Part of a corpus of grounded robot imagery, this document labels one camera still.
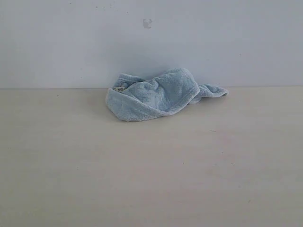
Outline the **light blue fluffy towel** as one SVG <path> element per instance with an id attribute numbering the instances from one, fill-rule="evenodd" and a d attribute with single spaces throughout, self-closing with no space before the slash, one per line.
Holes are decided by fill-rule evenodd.
<path id="1" fill-rule="evenodd" d="M 116 92 L 114 87 L 125 87 L 125 90 Z M 114 86 L 108 89 L 106 104 L 119 120 L 139 122 L 171 116 L 203 98 L 227 94 L 225 88 L 197 84 L 190 71 L 177 68 L 148 80 L 121 74 Z"/>

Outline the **white printed paper label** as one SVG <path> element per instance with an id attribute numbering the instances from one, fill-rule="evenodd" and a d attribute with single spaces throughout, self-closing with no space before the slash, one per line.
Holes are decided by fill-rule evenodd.
<path id="1" fill-rule="evenodd" d="M 113 90 L 116 92 L 123 92 L 125 90 L 125 87 L 114 87 Z"/>

